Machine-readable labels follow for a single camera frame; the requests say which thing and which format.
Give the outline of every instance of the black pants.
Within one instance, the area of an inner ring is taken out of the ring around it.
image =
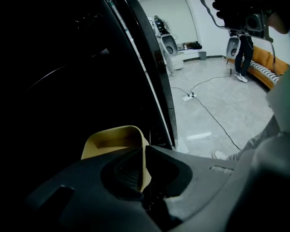
[[[251,40],[251,37],[247,36],[241,36],[240,40],[241,46],[235,58],[235,70],[236,72],[239,72],[242,76],[245,76],[253,55],[253,42]],[[243,67],[241,68],[243,54],[245,55],[245,60]]]

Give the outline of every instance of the white wall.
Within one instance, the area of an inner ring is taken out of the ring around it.
[[[186,0],[142,0],[140,3],[147,16],[158,15],[167,21],[177,44],[198,40]]]
[[[203,50],[207,52],[208,56],[225,56],[229,40],[228,31],[219,29],[215,26],[212,18],[201,4],[200,0],[187,0],[187,3],[191,9],[197,36]]]
[[[276,57],[290,64],[290,32],[288,34],[281,34],[270,27],[269,34],[270,37],[274,40],[273,46]],[[268,41],[257,38],[252,38],[252,41],[257,47],[273,53],[271,43],[269,43]]]

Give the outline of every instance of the white sneaker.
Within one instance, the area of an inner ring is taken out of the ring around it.
[[[227,160],[228,159],[228,156],[219,150],[214,150],[212,153],[212,157],[214,159],[220,159],[220,160]]]
[[[244,83],[248,82],[248,80],[244,76],[242,76],[241,74],[237,75],[236,77],[237,77],[238,80],[240,80],[240,81],[242,81]]]

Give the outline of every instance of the power strip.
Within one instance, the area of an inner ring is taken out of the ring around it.
[[[186,95],[186,96],[184,96],[183,97],[183,101],[184,102],[188,102],[188,101],[190,101],[190,100],[192,100],[192,99],[194,99],[194,97],[197,97],[195,94],[191,94],[191,95]]]

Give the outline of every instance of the striped cushion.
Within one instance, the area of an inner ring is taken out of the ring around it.
[[[265,75],[268,79],[270,79],[274,83],[274,85],[279,80],[279,76],[277,76],[276,74],[271,72],[268,68],[256,63],[253,60],[250,62],[250,66],[255,68],[256,70],[260,71],[263,75]]]

